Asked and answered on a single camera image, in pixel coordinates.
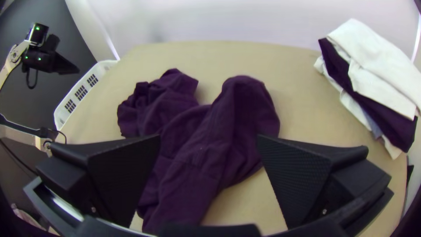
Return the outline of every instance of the white backdrop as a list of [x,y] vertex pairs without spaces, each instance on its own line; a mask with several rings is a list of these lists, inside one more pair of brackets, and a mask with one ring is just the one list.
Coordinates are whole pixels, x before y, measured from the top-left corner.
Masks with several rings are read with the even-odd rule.
[[413,0],[88,0],[122,56],[139,43],[245,40],[318,49],[317,39],[356,18],[414,51]]

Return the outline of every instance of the purple folded cloth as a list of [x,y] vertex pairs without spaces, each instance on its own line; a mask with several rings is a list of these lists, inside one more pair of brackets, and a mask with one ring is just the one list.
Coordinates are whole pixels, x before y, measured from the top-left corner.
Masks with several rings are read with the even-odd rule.
[[411,121],[396,111],[356,93],[348,76],[350,65],[326,38],[319,39],[319,45],[329,76],[361,106],[394,146],[408,152],[415,139],[418,118],[415,117]]
[[162,224],[199,225],[216,195],[262,167],[257,134],[278,136],[279,119],[264,84],[227,79],[211,105],[199,105],[198,81],[177,69],[137,83],[118,106],[125,137],[161,135],[161,150],[139,201],[143,231]]

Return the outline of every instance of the folded clothes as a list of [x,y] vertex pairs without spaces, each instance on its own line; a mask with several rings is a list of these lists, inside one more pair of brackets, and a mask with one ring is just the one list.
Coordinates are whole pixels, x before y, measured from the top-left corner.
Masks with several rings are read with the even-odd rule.
[[349,64],[326,38],[320,39],[319,44],[328,74],[376,122],[394,146],[408,152],[414,142],[417,117],[411,121],[396,111],[355,92],[348,76]]
[[410,120],[421,108],[421,73],[396,46],[365,24],[350,19],[327,35],[349,64],[355,92]]
[[340,92],[339,100],[341,101],[342,105],[351,114],[353,114],[358,119],[358,121],[360,121],[367,128],[367,130],[373,133],[375,139],[379,139],[380,136],[380,139],[383,140],[384,146],[390,157],[392,159],[398,158],[402,153],[402,150],[390,143],[389,139],[383,134],[377,123],[375,123],[375,121],[366,112],[364,112],[361,106],[329,75],[322,56],[316,60],[314,67],[326,77],[326,79],[335,89]]
[[278,136],[280,122],[262,82],[229,78],[212,105],[198,104],[197,84],[171,69],[151,83],[138,83],[118,106],[123,136],[161,135],[138,206],[143,231],[156,233],[167,222],[199,225],[221,190],[262,167],[257,134]]

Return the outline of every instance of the white towel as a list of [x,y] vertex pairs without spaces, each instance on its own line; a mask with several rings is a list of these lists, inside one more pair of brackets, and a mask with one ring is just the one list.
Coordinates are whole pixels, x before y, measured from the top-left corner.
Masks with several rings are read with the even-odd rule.
[[421,108],[421,73],[396,46],[350,19],[328,34],[349,63],[353,90],[414,120]]
[[[360,121],[369,131],[371,131],[370,124],[367,121],[367,118],[364,115],[363,109],[361,106],[328,74],[326,69],[325,61],[322,56],[320,56],[315,64],[314,67],[317,71],[323,74],[326,79],[332,84],[332,86],[340,92],[339,100],[341,101],[342,105],[351,113],[353,114],[358,121]],[[401,149],[393,146],[389,139],[385,135],[382,135],[382,139],[384,140],[384,146],[389,153],[390,157],[394,160],[399,157],[399,155],[403,152]]]

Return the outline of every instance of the tan table surface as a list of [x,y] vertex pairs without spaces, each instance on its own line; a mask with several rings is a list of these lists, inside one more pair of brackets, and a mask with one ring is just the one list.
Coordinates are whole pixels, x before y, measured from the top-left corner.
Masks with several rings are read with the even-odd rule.
[[[357,119],[340,103],[339,93],[314,68],[319,52],[245,42],[185,42],[141,45],[132,49],[88,93],[62,128],[71,144],[120,139],[117,106],[133,93],[136,82],[152,81],[178,68],[199,80],[197,98],[211,103],[229,77],[249,75],[263,81],[281,120],[279,137],[351,147],[369,147],[368,160],[392,176],[395,193],[361,236],[390,236],[397,227],[405,198],[407,162],[392,160]],[[140,230],[135,215],[131,228]],[[204,225],[255,223],[262,234],[287,230],[281,209],[261,169],[220,193]]]

